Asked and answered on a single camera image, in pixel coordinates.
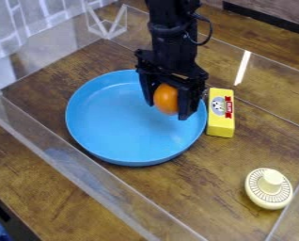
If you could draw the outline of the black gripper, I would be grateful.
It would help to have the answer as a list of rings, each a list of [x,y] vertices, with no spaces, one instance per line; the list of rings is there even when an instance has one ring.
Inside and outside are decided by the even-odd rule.
[[[203,97],[207,71],[196,64],[198,23],[190,22],[168,27],[148,24],[152,49],[138,49],[138,73],[146,103],[154,105],[154,94],[160,83],[178,88],[179,120],[186,121],[198,111]]]

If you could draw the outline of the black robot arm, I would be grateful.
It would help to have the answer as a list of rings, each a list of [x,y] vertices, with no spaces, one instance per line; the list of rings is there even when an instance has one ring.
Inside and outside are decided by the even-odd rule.
[[[152,49],[138,49],[136,72],[146,103],[155,104],[154,95],[160,84],[167,84],[178,91],[179,120],[186,121],[198,111],[204,92],[208,72],[198,65],[198,47],[207,44],[198,42],[198,21],[211,25],[207,18],[196,13],[200,0],[144,0],[150,10],[147,23],[152,40]]]

